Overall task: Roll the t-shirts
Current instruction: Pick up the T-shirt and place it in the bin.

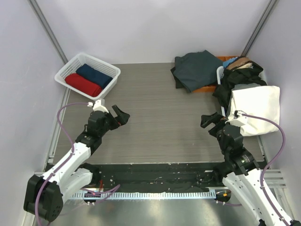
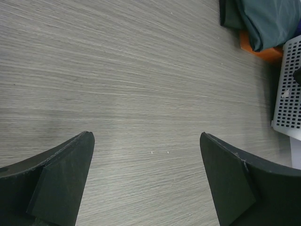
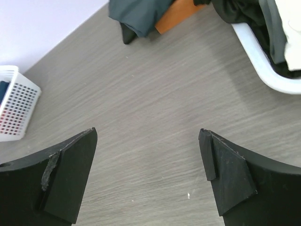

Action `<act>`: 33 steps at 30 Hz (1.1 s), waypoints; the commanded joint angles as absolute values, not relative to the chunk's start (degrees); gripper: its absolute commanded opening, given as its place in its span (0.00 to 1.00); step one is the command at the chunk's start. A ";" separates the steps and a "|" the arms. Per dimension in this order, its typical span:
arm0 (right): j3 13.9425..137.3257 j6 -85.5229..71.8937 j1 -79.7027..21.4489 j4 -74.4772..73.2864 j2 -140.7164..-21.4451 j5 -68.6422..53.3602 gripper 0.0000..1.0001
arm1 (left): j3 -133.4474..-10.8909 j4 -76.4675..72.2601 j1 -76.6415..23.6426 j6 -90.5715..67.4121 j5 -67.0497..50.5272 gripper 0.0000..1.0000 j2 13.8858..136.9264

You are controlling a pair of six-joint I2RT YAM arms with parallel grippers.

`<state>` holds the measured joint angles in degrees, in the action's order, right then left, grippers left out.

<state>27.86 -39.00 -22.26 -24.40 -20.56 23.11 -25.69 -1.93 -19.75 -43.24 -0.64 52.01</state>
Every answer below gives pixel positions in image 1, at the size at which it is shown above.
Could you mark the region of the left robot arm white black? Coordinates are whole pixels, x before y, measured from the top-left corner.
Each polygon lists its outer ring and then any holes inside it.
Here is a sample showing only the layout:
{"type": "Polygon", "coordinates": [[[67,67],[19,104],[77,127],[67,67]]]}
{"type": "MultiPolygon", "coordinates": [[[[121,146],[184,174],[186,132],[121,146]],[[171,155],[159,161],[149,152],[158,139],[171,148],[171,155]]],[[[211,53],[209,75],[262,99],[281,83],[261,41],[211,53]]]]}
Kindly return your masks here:
{"type": "Polygon", "coordinates": [[[51,169],[42,175],[33,175],[27,183],[24,210],[41,220],[53,222],[61,213],[64,203],[84,186],[97,187],[100,173],[97,167],[85,164],[85,160],[102,144],[103,136],[127,124],[130,115],[116,105],[113,116],[100,101],[88,103],[93,110],[82,133],[71,142],[71,149],[51,169]]]}

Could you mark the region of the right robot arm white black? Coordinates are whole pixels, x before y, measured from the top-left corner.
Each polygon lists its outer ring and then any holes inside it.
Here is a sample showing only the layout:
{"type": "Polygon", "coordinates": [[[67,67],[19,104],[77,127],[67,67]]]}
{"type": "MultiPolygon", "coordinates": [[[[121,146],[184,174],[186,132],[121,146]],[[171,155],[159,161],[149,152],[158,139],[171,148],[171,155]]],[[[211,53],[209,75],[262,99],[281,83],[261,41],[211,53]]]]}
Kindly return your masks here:
{"type": "Polygon", "coordinates": [[[202,128],[214,124],[209,134],[217,139],[224,156],[224,162],[213,168],[213,182],[230,189],[257,225],[299,226],[300,221],[285,212],[264,179],[270,165],[260,169],[253,155],[244,148],[240,127],[250,118],[243,111],[235,111],[233,121],[218,113],[201,116],[202,128]]]}

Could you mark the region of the white floral print t-shirt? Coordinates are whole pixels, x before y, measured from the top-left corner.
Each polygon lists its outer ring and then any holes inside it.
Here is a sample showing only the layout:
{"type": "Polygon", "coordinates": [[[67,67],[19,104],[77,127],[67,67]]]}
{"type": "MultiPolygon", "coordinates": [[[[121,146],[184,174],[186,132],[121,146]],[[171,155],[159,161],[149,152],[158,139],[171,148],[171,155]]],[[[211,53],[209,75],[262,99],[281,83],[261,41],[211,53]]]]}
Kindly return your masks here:
{"type": "Polygon", "coordinates": [[[230,113],[233,118],[235,110],[245,112],[247,124],[240,127],[244,137],[257,136],[278,131],[274,124],[256,119],[261,117],[276,124],[280,120],[280,88],[277,86],[257,86],[247,89],[233,90],[231,94],[230,113]]]}

